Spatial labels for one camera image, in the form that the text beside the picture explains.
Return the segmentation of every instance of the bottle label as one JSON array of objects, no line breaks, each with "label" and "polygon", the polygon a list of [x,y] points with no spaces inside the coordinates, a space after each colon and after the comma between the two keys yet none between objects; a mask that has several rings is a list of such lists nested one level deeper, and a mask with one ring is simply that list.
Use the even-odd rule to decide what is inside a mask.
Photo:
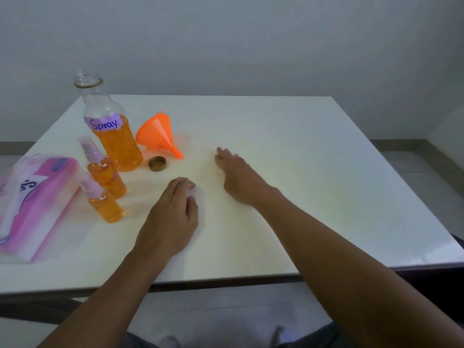
[{"label": "bottle label", "polygon": [[116,112],[112,113],[109,116],[100,118],[84,117],[84,121],[85,123],[87,123],[87,126],[89,126],[91,130],[97,132],[118,129],[120,126],[123,125],[123,119]]}]

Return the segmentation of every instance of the person's left arm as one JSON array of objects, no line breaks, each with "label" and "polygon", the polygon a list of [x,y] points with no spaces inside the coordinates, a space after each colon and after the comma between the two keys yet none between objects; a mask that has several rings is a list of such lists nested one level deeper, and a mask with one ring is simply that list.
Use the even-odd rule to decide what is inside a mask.
[{"label": "person's left arm", "polygon": [[194,186],[180,177],[169,183],[118,269],[38,348],[117,347],[153,281],[192,239],[198,206],[187,192]]}]

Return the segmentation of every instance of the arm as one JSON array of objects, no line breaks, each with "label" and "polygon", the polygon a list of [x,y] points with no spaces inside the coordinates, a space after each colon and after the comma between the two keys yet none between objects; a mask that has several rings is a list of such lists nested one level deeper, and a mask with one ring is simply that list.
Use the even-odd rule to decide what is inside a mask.
[{"label": "arm", "polygon": [[362,347],[462,347],[464,331],[391,269],[217,149],[225,190],[264,217],[327,313]]},{"label": "arm", "polygon": [[120,343],[153,281],[192,239],[198,206],[187,192],[194,186],[187,178],[169,183],[118,269],[38,348],[114,348]]}]

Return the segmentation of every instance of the orange funnel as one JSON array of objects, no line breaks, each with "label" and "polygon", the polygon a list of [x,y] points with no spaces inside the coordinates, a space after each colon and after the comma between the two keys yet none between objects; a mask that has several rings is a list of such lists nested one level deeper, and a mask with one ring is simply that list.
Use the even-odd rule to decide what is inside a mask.
[{"label": "orange funnel", "polygon": [[182,159],[181,152],[174,146],[171,120],[161,111],[142,124],[137,131],[136,142],[150,150],[159,148],[169,150],[175,157]]}]

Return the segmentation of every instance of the forearm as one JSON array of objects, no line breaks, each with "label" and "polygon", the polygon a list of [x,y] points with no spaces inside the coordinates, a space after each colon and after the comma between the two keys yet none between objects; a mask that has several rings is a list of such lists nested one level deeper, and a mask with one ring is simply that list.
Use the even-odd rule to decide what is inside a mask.
[{"label": "forearm", "polygon": [[150,285],[169,258],[130,252],[114,274],[55,329],[38,348],[116,347]]},{"label": "forearm", "polygon": [[424,342],[461,329],[391,269],[270,189],[254,205],[328,314],[360,344]]}]

